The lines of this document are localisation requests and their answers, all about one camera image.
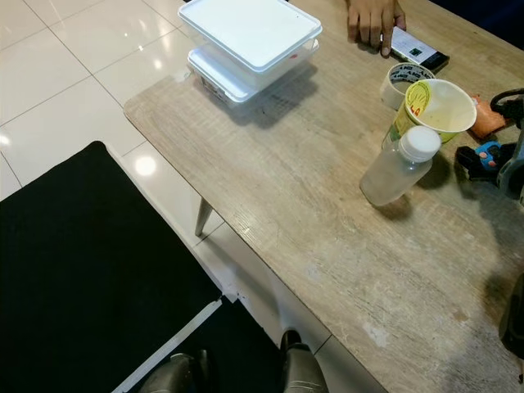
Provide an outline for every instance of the table top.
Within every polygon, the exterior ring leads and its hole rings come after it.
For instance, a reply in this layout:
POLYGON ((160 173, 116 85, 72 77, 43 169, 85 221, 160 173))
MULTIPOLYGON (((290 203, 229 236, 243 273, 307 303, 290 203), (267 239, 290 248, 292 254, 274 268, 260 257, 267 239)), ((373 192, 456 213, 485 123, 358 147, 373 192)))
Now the table top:
MULTIPOLYGON (((257 105, 232 111, 168 77, 125 114, 388 391, 513 393, 498 325, 524 270, 523 208, 454 165, 466 133, 371 207, 359 180, 395 116, 379 88, 396 61, 347 42, 342 0, 295 4, 322 21, 321 48, 257 105)), ((524 52, 428 1, 402 5, 409 32, 451 56, 437 77, 486 100, 524 86, 524 52)))

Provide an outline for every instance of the stacked food container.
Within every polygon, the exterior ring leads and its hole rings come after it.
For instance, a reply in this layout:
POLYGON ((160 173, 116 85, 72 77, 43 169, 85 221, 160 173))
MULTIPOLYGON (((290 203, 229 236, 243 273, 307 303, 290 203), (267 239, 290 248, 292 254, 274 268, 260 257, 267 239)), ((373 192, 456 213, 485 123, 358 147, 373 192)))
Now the stacked food container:
POLYGON ((284 0, 192 0, 178 15, 200 46, 189 64, 217 97, 246 102, 318 49, 320 21, 284 0))

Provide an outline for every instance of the clear water bottle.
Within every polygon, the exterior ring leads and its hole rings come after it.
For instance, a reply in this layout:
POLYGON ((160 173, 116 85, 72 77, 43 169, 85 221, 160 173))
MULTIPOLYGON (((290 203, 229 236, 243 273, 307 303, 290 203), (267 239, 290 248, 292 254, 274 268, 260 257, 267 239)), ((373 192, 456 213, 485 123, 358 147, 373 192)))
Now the clear water bottle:
POLYGON ((438 133, 421 125, 412 127, 384 147, 360 180, 360 190, 375 206, 397 200, 429 171, 439 149, 438 133))

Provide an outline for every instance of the container lid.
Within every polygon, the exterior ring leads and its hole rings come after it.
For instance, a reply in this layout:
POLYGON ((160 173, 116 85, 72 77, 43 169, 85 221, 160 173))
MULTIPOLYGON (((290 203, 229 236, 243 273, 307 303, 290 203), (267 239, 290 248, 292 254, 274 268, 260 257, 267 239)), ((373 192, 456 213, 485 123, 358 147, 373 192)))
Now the container lid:
POLYGON ((399 150, 412 162, 424 162, 430 160, 439 151, 440 144, 440 137, 436 131, 417 125, 402 136, 399 150))
POLYGON ((284 0, 192 0, 178 15, 256 73, 322 32, 318 19, 284 0))
POLYGON ((198 47, 190 51, 187 60, 196 71, 221 88, 233 102, 246 102, 258 93, 213 56, 210 56, 206 52, 206 47, 198 47))

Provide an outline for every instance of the smartphone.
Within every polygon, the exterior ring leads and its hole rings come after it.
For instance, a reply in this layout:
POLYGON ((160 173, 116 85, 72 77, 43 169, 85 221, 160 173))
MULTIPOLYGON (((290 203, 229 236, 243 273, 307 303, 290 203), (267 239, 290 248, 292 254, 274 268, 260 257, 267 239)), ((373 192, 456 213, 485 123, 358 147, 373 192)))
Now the smartphone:
POLYGON ((391 37, 391 51, 403 61, 411 61, 433 72, 437 72, 449 62, 449 56, 438 52, 396 26, 391 37))

